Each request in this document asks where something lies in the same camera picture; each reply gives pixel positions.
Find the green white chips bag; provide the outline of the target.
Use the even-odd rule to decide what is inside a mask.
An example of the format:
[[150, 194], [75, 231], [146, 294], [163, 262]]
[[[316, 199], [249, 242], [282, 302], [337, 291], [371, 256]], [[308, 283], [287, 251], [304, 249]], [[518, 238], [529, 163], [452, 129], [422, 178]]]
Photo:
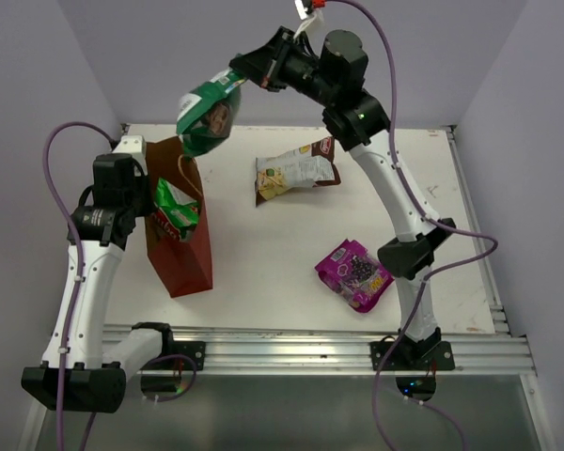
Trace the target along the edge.
[[166, 235], [180, 242], [192, 238], [199, 221], [199, 203], [195, 199], [159, 178], [154, 204], [154, 220]]

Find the red brown paper bag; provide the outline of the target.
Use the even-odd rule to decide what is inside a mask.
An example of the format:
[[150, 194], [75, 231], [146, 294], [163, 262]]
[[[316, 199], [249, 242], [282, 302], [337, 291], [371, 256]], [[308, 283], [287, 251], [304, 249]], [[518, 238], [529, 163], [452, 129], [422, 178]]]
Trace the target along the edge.
[[145, 220], [150, 263], [172, 298], [211, 289], [211, 240], [196, 161], [178, 137], [149, 143], [146, 161], [155, 206]]

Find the dark green snack bag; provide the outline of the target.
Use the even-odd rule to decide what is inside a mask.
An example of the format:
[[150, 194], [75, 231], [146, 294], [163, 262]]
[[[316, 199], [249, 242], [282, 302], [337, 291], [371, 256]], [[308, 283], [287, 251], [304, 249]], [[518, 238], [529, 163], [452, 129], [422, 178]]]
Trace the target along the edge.
[[227, 68], [180, 98], [176, 135], [187, 158], [205, 155], [229, 138], [245, 81]]

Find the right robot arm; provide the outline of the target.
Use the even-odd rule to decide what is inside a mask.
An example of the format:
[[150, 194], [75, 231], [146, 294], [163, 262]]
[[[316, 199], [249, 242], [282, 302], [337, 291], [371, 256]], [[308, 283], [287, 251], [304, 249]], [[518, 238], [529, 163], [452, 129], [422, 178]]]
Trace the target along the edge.
[[380, 197], [395, 237], [378, 251], [383, 267], [395, 279], [401, 312], [398, 345], [392, 353], [418, 369], [433, 357], [442, 336], [434, 317], [426, 281], [434, 254], [455, 225], [426, 205], [410, 187], [411, 174], [389, 145], [390, 120], [379, 101], [364, 88], [368, 55], [353, 32], [333, 30], [314, 56], [280, 27], [256, 50], [238, 54], [230, 67], [263, 89], [291, 87], [323, 108], [326, 130], [361, 167]]

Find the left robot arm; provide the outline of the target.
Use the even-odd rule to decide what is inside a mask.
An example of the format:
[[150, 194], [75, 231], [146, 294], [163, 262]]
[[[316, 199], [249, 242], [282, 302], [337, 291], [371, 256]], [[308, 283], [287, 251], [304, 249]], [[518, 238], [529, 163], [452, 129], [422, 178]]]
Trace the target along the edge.
[[136, 221], [155, 210], [141, 156], [111, 152], [93, 162], [93, 183], [69, 218], [69, 270], [51, 340], [23, 389], [46, 408], [115, 412], [128, 380], [143, 366], [171, 366], [177, 356], [166, 323], [140, 322], [114, 348], [102, 347], [111, 288]]

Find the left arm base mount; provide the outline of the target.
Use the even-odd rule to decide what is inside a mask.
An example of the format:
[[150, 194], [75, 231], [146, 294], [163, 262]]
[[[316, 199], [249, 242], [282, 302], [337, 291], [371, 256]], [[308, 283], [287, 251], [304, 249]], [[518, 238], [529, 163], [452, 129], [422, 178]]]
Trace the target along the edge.
[[[194, 362], [197, 371], [204, 369], [204, 362], [207, 355], [207, 344], [205, 341], [175, 341], [171, 355], [184, 355]], [[192, 365], [180, 357], [167, 359], [160, 363], [161, 368], [172, 370], [180, 375], [184, 371], [193, 371]]]

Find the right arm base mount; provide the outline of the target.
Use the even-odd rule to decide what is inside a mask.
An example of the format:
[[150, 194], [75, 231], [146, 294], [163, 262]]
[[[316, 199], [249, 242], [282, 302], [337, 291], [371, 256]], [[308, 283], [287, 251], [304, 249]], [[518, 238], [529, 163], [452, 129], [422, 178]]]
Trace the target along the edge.
[[[394, 341], [389, 337], [368, 343], [373, 370], [378, 369], [380, 362], [393, 345]], [[404, 338], [386, 358], [382, 371], [452, 371], [455, 368], [456, 364], [449, 342], [442, 340], [433, 345], [430, 350], [420, 352], [408, 345], [407, 339]]]

